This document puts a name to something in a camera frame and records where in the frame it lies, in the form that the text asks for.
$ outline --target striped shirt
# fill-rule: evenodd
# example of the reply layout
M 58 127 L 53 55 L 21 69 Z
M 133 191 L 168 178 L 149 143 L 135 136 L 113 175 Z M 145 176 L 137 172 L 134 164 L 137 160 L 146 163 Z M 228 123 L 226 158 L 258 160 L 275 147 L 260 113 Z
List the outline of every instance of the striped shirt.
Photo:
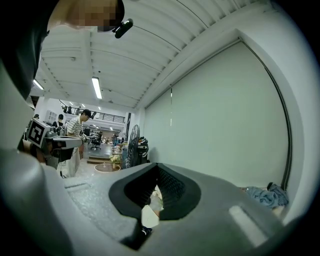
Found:
M 74 134 L 76 137 L 80 137 L 81 129 L 80 116 L 72 118 L 66 126 L 66 131 L 70 134 Z

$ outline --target fluorescent light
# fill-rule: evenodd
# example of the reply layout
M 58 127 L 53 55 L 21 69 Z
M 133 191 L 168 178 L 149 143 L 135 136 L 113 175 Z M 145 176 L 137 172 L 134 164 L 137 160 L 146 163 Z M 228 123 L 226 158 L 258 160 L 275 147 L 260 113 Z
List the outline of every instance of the fluorescent light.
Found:
M 102 99 L 101 91 L 100 91 L 100 84 L 99 84 L 99 78 L 92 77 L 92 83 L 95 90 L 96 97 L 98 99 Z
M 38 83 L 38 81 L 36 79 L 33 80 L 33 83 L 38 86 L 41 90 L 43 90 L 44 88 L 40 85 L 40 83 Z

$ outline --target electric fan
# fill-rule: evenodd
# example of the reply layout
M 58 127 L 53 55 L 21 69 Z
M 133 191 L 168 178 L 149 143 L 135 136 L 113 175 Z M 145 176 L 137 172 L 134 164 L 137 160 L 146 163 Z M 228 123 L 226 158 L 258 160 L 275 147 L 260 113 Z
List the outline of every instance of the electric fan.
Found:
M 140 128 L 138 125 L 135 125 L 132 128 L 130 141 L 128 145 L 128 155 L 125 163 L 125 167 L 127 168 L 134 167 L 137 165 L 139 136 L 140 136 Z

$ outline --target potted plant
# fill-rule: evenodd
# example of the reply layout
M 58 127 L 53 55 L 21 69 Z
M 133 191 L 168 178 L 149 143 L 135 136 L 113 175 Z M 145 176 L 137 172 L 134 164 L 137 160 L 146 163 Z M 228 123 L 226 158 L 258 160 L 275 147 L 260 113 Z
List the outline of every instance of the potted plant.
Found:
M 120 155 L 112 155 L 110 156 L 110 161 L 113 163 L 112 168 L 115 169 L 116 168 L 116 164 L 120 164 Z

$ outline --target ceiling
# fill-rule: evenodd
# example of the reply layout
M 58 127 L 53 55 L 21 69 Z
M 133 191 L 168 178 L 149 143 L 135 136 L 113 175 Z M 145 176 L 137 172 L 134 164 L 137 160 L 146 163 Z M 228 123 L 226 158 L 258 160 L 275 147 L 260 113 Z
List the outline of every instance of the ceiling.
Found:
M 132 110 L 158 76 L 201 33 L 255 0 L 123 0 L 134 25 L 112 33 L 60 26 L 45 39 L 33 96 Z M 91 77 L 99 77 L 102 100 Z

